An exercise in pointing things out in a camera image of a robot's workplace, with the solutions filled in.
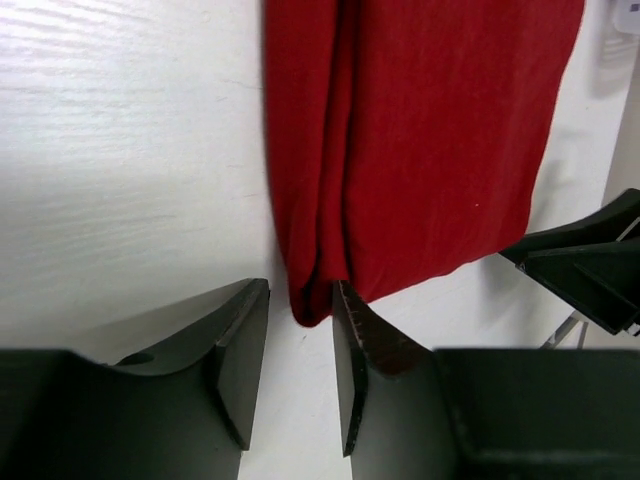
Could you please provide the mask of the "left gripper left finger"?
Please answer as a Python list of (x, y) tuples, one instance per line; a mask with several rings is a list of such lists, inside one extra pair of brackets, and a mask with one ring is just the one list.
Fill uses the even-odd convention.
[(118, 363), (1, 353), (5, 479), (234, 479), (249, 448), (269, 284)]

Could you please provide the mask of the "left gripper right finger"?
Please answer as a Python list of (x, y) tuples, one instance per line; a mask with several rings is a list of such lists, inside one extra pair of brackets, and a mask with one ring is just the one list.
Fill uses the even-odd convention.
[(430, 350), (333, 286), (342, 449), (356, 479), (635, 479), (635, 350)]

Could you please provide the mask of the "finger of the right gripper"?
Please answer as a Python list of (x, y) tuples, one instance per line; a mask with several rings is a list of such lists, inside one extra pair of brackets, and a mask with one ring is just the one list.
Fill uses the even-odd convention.
[(610, 334), (639, 332), (639, 191), (500, 254)]

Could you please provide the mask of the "red t shirt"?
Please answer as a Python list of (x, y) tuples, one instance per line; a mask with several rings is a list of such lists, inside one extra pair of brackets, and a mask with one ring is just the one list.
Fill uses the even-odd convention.
[(581, 1), (268, 1), (270, 193), (295, 320), (519, 241)]

